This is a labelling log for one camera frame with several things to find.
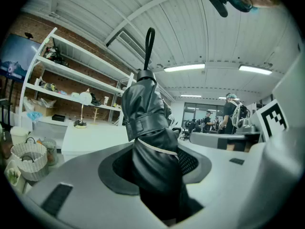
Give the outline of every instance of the wicker basket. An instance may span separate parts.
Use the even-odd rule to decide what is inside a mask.
[[[22,176],[29,181],[39,181],[49,173],[47,149],[45,146],[35,143],[34,138],[32,138],[34,143],[28,142],[28,139],[25,143],[14,145],[11,153]]]

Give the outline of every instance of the white ceiling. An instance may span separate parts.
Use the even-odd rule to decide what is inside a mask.
[[[200,94],[206,103],[214,103],[234,92],[250,104],[271,93],[299,54],[301,38],[283,6],[250,13],[226,7],[227,18],[208,0],[29,0],[23,10],[65,26],[103,49],[110,42],[112,53],[135,69],[139,67],[133,64],[142,61],[133,61],[126,48],[111,47],[112,39],[125,30],[144,48],[146,32],[153,27],[150,68],[171,96]],[[158,66],[197,62],[205,62],[205,70],[165,73]],[[241,63],[271,68],[273,73],[241,72]]]

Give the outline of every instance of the white table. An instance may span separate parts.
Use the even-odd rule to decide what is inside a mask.
[[[63,139],[61,153],[64,161],[115,145],[128,143],[125,126],[87,124],[87,128],[79,129],[69,123]]]

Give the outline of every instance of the shoe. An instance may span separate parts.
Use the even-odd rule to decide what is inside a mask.
[[[95,95],[93,94],[93,93],[90,93],[91,94],[91,97],[92,97],[92,101],[91,101],[91,103],[94,105],[94,106],[100,106],[102,103],[101,103],[101,101],[97,101],[96,100],[96,97],[95,97]]]

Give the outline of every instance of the air vent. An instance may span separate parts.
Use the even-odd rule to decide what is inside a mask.
[[[119,37],[133,49],[133,51],[138,54],[145,61],[145,51],[135,42],[126,32],[122,31],[119,34]]]

